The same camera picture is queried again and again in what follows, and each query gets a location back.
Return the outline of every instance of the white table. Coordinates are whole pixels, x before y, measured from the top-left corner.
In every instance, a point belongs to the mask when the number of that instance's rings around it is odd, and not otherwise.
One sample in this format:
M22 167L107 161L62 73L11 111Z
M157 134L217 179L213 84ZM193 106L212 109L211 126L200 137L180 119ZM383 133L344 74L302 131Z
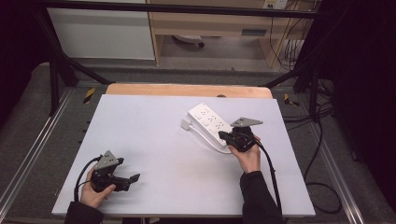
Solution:
M129 191L114 192L100 211L112 217L240 217L242 169L194 131L180 128L188 110L206 103L227 122L260 119L262 139L276 169L284 217L314 216L276 100L191 96L103 95L52 213L65 216L84 165L110 150L124 158L114 175L141 174ZM267 160L262 171L273 198Z

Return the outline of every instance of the black sleeve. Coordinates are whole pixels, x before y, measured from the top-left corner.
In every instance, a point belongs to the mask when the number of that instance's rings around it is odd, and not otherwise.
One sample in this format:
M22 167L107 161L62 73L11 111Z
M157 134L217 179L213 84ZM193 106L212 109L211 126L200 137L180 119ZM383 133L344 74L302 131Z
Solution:
M245 201L242 211L244 224L284 223L261 171L243 174L240 186Z
M103 214L83 203L71 202L64 224L100 224Z

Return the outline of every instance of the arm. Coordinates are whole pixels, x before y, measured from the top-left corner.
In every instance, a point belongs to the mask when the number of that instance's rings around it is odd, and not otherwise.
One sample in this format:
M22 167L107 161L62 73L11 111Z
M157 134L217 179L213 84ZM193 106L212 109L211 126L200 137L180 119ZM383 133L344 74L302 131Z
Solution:
M228 148L244 170L240 180L245 201L242 210L244 224L284 223L262 176L259 147L254 145L246 152L239 152L232 146Z
M87 174L87 180L91 179L93 167ZM103 214L97 210L102 201L116 188L115 185L108 186L102 192L93 190L91 182L82 187L81 202L71 202L67 209L64 224L99 224L102 223Z

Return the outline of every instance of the gray carpet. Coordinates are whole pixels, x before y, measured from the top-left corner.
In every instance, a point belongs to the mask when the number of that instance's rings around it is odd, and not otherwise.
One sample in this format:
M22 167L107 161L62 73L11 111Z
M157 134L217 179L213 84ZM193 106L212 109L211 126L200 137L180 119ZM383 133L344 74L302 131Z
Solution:
M273 79L273 75L263 76L254 72L199 72L157 70L106 70L99 69L101 75L111 77L119 82L156 82L156 83L192 83L192 84L241 84L255 86ZM68 170L79 148L79 142L84 137L83 130L89 128L87 121L91 120L100 95L106 91L106 86L96 88L88 105L82 103L88 87L76 88L72 97L54 129L49 141L43 148L35 166L22 186L14 204L7 213L7 218L30 217L44 219L62 219L50 212L56 201L55 193L61 189ZM17 171L19 164L38 136L50 111L50 92L48 69L38 68L33 79L24 93L22 100L14 109L7 124L0 134L0 190L4 190ZM279 102L282 115L303 115L300 106L285 105L283 93L274 93ZM343 171L346 182L358 204L367 223L396 223L394 212L386 204L382 194L370 176L367 167L351 159L349 147L344 139L336 118L327 117L323 121L326 141ZM289 131L290 141L295 150L297 161L305 170L317 146L314 135L308 124ZM308 181L318 181L332 184L326 167L318 155L308 175ZM334 209L337 205L334 196L326 189L310 188L313 203L326 209ZM328 215L317 211L315 217L291 219L290 222L344 222L348 223L346 213L341 211L335 215Z

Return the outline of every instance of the hand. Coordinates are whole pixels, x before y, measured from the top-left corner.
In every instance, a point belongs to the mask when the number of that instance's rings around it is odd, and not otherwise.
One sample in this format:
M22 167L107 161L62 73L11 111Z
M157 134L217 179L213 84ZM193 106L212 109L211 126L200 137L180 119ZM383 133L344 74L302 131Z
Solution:
M254 145L251 149L246 152L239 152L235 147L228 146L231 153L235 155L235 157L239 160L239 164L244 170L245 174L251 173L253 171L260 171L261 169L261 161L260 161L260 149L259 146Z
M91 179L93 167L87 174L87 181ZM102 192L98 193L95 190L93 190L91 182L87 182L84 184L84 187L82 187L81 202L92 208L98 208L99 205L102 203L102 201L104 199L107 199L107 196L110 195L115 188L116 188L115 185L110 185Z

